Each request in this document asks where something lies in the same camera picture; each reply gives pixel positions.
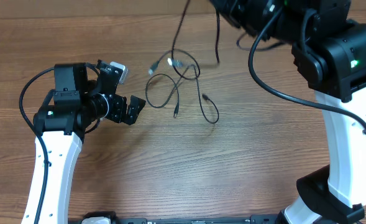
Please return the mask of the black USB cable metal plug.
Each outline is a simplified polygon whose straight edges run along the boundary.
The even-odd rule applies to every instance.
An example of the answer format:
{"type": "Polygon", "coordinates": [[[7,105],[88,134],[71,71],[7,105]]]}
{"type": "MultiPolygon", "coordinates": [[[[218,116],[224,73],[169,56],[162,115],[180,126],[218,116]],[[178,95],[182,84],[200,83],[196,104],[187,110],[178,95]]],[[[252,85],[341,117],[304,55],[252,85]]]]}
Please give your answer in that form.
{"type": "MultiPolygon", "coordinates": [[[[221,63],[220,58],[219,58],[220,31],[221,31],[221,17],[220,17],[219,12],[216,12],[216,39],[215,39],[215,45],[214,45],[214,54],[215,54],[216,61],[214,63],[199,63],[196,60],[200,64],[201,71],[204,68],[210,68],[210,69],[216,68],[221,63]]],[[[174,114],[176,104],[177,104],[177,96],[178,96],[177,92],[175,91],[172,94],[172,96],[169,99],[167,104],[165,104],[165,102],[167,101],[167,99],[170,95],[170,92],[172,91],[172,89],[174,87],[174,84],[171,81],[171,78],[174,79],[175,82],[177,82],[180,77],[168,63],[168,58],[170,58],[171,55],[166,54],[166,53],[169,50],[164,52],[149,68],[150,78],[148,79],[146,86],[145,86],[145,99],[151,107],[156,108],[156,109],[161,109],[161,108],[166,107],[172,98],[175,98],[175,107],[173,109],[173,114],[174,114]],[[158,72],[157,69],[161,62],[166,62],[167,65],[169,66],[169,68],[177,75],[177,77],[173,78],[171,75],[169,75],[167,73],[158,72]]],[[[174,57],[179,61],[179,63],[181,65],[189,65],[189,64],[193,63],[192,59],[190,59],[185,54],[182,54],[179,52],[175,52],[174,57]]],[[[179,84],[179,87],[185,81],[194,82],[196,85],[196,82],[194,80],[189,81],[189,80],[182,79],[179,84]]],[[[208,119],[211,121],[215,121],[216,118],[217,118],[217,113],[216,113],[216,117],[214,119],[209,119],[209,118],[208,119]]]]}

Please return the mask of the black USB cable blue plug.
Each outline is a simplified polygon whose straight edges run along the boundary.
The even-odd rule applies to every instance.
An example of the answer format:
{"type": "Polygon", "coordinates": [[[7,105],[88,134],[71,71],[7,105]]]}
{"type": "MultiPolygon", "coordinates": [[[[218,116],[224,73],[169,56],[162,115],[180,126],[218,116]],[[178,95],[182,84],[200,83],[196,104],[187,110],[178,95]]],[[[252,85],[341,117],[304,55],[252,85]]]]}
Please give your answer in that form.
{"type": "Polygon", "coordinates": [[[186,16],[186,12],[187,12],[187,10],[189,8],[190,2],[191,2],[190,0],[187,0],[186,1],[186,4],[184,6],[184,10],[183,10],[183,12],[181,14],[181,19],[180,19],[178,28],[177,28],[176,33],[175,33],[175,36],[173,38],[172,47],[166,53],[166,54],[170,54],[171,55],[171,57],[168,58],[168,63],[174,69],[174,71],[179,75],[180,78],[179,78],[179,80],[177,82],[175,82],[174,79],[171,78],[171,81],[173,82],[174,87],[173,87],[172,91],[170,92],[170,95],[169,95],[167,101],[165,102],[165,104],[168,103],[168,101],[171,98],[172,94],[176,91],[177,92],[177,95],[178,95],[177,96],[177,104],[176,104],[175,112],[173,114],[173,117],[176,118],[177,115],[178,115],[178,110],[180,108],[180,94],[179,94],[179,90],[178,90],[179,84],[180,84],[180,82],[181,82],[182,79],[189,80],[189,81],[193,81],[194,80],[196,82],[196,86],[197,86],[199,107],[201,109],[201,112],[202,112],[203,117],[204,117],[204,119],[208,123],[210,123],[210,124],[216,124],[219,121],[219,118],[220,118],[219,110],[218,110],[216,104],[209,98],[208,95],[202,94],[200,92],[199,80],[198,80],[198,78],[199,78],[199,76],[201,74],[200,64],[188,52],[186,52],[186,51],[184,51],[182,49],[177,49],[176,48],[176,42],[178,40],[178,36],[179,36],[180,30],[181,30],[181,27],[183,25],[183,21],[184,21],[184,18],[186,16]],[[192,64],[189,64],[189,65],[181,65],[179,63],[179,61],[174,57],[175,52],[179,52],[179,53],[185,54],[190,59],[192,59],[193,63],[192,64]],[[214,109],[216,110],[216,113],[217,113],[217,118],[216,118],[215,121],[211,121],[211,120],[209,120],[206,117],[206,114],[205,114],[205,112],[203,110],[202,100],[207,101],[207,102],[210,102],[214,106],[214,109]]]}

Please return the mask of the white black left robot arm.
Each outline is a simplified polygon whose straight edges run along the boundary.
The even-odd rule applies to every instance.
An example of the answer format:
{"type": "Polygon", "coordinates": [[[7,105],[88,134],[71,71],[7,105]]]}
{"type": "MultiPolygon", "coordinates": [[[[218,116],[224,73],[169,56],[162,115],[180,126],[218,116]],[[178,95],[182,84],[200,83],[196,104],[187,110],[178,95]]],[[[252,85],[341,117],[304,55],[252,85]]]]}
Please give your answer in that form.
{"type": "Polygon", "coordinates": [[[55,87],[33,119],[19,103],[35,134],[35,167],[23,223],[68,223],[71,184],[85,135],[102,119],[132,125],[145,106],[136,96],[116,94],[128,68],[117,62],[56,64],[55,87]]]}

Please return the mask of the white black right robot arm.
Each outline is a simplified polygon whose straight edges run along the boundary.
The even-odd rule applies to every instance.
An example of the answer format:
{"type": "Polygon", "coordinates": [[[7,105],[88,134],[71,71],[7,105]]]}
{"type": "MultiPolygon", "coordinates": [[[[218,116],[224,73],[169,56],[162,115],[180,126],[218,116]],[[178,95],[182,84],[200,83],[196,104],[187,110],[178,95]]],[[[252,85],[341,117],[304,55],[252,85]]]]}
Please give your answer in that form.
{"type": "Polygon", "coordinates": [[[348,18],[350,1],[223,0],[213,6],[256,42],[291,45],[294,65],[315,101],[261,81],[249,51],[251,77],[267,92],[323,113],[329,164],[297,180],[298,198],[274,223],[357,223],[366,206],[366,24],[348,18]]]}

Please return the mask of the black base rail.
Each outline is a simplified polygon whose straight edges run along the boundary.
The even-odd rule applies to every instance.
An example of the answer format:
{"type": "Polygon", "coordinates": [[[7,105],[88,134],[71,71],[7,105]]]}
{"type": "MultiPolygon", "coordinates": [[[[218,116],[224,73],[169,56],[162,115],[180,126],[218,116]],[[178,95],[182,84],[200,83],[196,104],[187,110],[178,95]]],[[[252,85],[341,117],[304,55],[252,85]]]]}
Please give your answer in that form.
{"type": "Polygon", "coordinates": [[[115,224],[274,224],[280,223],[276,214],[251,215],[249,217],[223,217],[223,218],[172,218],[172,219],[146,219],[146,218],[118,218],[115,212],[102,211],[90,212],[82,218],[69,218],[67,224],[82,223],[115,223],[115,224]]]}

